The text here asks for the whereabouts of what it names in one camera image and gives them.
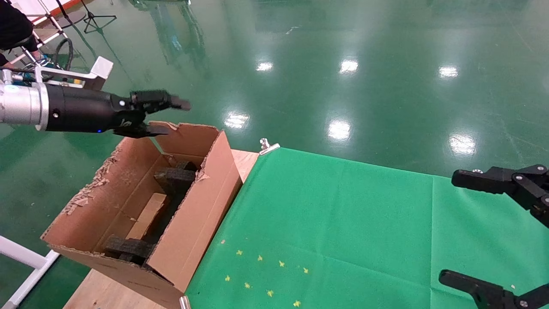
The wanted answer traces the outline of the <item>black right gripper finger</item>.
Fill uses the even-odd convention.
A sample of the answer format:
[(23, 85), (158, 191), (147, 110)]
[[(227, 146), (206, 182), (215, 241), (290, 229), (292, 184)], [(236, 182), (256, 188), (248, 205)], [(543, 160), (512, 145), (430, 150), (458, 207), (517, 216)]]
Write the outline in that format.
[(456, 170), (451, 183), (455, 187), (506, 194), (545, 227), (549, 226), (549, 172), (543, 165), (519, 170), (491, 167), (480, 170)]
[(445, 286), (471, 295), (479, 309), (540, 309), (549, 303), (549, 284), (516, 295), (503, 286), (451, 270), (442, 270), (438, 280)]

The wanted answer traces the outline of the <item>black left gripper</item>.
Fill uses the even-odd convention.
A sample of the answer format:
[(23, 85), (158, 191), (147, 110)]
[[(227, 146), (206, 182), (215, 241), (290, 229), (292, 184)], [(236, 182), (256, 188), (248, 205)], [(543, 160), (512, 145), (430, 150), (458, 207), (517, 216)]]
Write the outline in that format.
[(47, 85), (46, 131), (102, 133), (140, 139), (167, 135), (170, 129), (143, 123), (147, 114), (177, 109), (190, 111), (191, 103), (166, 90), (134, 91), (123, 98), (102, 91)]

